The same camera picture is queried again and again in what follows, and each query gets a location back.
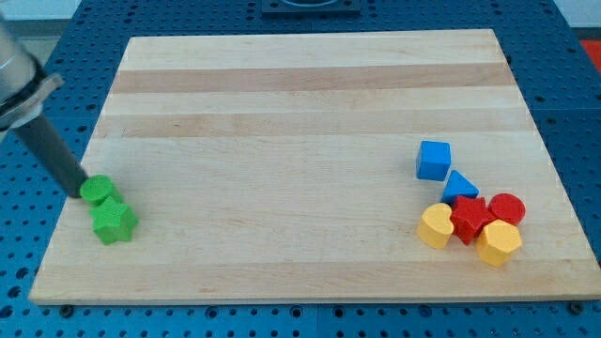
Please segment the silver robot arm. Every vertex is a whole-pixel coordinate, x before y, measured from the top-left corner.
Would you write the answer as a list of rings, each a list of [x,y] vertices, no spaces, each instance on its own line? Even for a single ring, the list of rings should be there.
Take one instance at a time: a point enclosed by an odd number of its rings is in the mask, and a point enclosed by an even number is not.
[[[40,117],[44,101],[64,82],[43,69],[1,17],[1,139]]]

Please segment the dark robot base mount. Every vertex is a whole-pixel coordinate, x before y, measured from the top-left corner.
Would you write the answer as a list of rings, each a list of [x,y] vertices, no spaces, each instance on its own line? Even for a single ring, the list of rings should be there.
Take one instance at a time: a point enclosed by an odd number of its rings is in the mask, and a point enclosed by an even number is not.
[[[362,0],[259,0],[263,16],[357,14]]]

